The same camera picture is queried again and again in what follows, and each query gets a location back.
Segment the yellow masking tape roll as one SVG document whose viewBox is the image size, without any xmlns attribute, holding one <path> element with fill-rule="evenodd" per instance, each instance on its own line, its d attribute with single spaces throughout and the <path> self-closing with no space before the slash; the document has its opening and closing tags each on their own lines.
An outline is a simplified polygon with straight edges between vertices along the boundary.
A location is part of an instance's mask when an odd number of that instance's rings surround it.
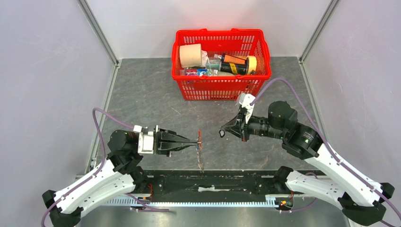
<svg viewBox="0 0 401 227">
<path fill-rule="evenodd" d="M 248 55 L 246 57 L 246 65 L 247 65 L 246 74 L 247 75 L 255 74 L 257 68 L 257 58 L 255 56 Z"/>
</svg>

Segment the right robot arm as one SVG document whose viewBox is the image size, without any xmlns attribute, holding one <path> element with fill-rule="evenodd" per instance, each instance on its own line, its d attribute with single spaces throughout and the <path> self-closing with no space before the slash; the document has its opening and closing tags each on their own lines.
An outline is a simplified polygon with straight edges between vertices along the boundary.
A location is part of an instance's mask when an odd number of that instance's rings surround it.
<svg viewBox="0 0 401 227">
<path fill-rule="evenodd" d="M 252 135 L 279 139 L 287 153 L 329 177 L 327 181 L 318 180 L 282 166 L 273 180 L 276 192 L 309 194 L 340 209 L 348 219 L 362 226 L 383 220 L 384 202 L 392 197 L 394 187 L 369 179 L 350 167 L 331 146 L 324 144 L 316 130 L 298 122 L 297 111 L 287 102 L 271 103 L 267 117 L 249 115 L 246 108 L 240 107 L 237 116 L 220 128 L 221 137 L 226 133 L 242 141 L 248 141 Z"/>
</svg>

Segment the beige paper roll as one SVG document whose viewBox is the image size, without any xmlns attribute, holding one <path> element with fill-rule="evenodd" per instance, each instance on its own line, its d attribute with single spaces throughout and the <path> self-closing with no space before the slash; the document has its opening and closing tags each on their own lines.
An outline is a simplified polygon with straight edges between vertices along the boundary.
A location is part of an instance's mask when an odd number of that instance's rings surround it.
<svg viewBox="0 0 401 227">
<path fill-rule="evenodd" d="M 183 68 L 198 67 L 202 65 L 201 44 L 181 45 L 179 58 Z"/>
</svg>

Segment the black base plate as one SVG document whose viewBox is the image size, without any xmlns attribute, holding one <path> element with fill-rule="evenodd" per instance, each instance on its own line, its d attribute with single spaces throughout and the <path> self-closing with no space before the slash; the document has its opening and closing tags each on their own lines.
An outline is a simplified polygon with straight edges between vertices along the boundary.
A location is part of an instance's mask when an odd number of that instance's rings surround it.
<svg viewBox="0 0 401 227">
<path fill-rule="evenodd" d="M 289 195 L 279 170 L 145 170 L 133 194 L 152 202 L 262 202 L 266 195 Z"/>
</svg>

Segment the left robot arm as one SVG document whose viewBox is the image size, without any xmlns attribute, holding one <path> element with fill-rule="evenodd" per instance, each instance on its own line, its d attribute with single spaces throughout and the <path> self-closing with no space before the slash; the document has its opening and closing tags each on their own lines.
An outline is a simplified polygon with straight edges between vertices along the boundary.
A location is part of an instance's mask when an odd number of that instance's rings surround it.
<svg viewBox="0 0 401 227">
<path fill-rule="evenodd" d="M 151 192 L 148 176 L 139 166 L 144 155 L 165 155 L 191 146 L 201 148 L 195 140 L 175 131 L 155 126 L 134 126 L 132 131 L 115 130 L 108 142 L 108 153 L 99 165 L 73 184 L 59 191 L 42 194 L 49 217 L 55 227 L 74 227 L 97 206 L 117 196 L 134 192 Z"/>
</svg>

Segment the red plastic basket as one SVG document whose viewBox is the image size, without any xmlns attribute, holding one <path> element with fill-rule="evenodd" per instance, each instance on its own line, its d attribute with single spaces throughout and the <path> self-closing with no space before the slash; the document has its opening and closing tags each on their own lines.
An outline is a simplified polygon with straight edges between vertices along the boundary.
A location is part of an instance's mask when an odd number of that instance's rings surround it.
<svg viewBox="0 0 401 227">
<path fill-rule="evenodd" d="M 254 56 L 257 60 L 253 75 L 187 76 L 180 63 L 182 45 L 200 44 L 209 56 L 230 54 Z M 264 33 L 260 29 L 178 30 L 172 47 L 172 79 L 185 100 L 235 100 L 242 92 L 256 95 L 270 79 L 270 53 Z"/>
</svg>

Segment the snack packets in basket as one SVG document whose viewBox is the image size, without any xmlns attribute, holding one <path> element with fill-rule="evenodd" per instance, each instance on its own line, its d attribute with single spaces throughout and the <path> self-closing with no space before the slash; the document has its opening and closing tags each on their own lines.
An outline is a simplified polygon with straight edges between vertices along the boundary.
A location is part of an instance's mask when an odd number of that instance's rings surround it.
<svg viewBox="0 0 401 227">
<path fill-rule="evenodd" d="M 186 67 L 180 70 L 181 76 L 218 76 L 221 68 L 222 55 L 214 54 L 209 57 L 206 51 L 201 52 L 202 65 Z"/>
</svg>

